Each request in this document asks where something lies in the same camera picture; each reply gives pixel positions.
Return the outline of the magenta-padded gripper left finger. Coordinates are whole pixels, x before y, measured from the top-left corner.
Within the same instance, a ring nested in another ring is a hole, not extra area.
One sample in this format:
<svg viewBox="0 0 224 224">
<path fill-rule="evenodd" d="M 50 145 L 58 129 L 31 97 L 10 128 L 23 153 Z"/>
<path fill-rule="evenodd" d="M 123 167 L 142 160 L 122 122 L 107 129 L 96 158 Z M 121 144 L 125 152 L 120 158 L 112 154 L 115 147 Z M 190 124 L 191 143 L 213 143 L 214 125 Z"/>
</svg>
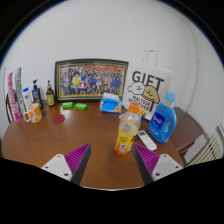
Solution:
<svg viewBox="0 0 224 224">
<path fill-rule="evenodd" d="M 91 144 L 87 143 L 66 155 L 56 154 L 42 169 L 79 185 L 90 155 Z"/>
</svg>

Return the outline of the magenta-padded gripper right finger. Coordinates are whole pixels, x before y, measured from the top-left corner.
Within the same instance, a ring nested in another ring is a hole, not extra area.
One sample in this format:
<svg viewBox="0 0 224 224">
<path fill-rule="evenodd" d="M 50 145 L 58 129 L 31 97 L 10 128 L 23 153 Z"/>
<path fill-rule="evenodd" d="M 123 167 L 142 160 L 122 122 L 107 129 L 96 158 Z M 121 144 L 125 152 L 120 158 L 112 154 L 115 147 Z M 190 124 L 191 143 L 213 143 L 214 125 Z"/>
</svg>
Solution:
<svg viewBox="0 0 224 224">
<path fill-rule="evenodd" d="M 135 143 L 133 155 L 145 185 L 183 169 L 183 164 L 170 153 L 150 150 Z"/>
</svg>

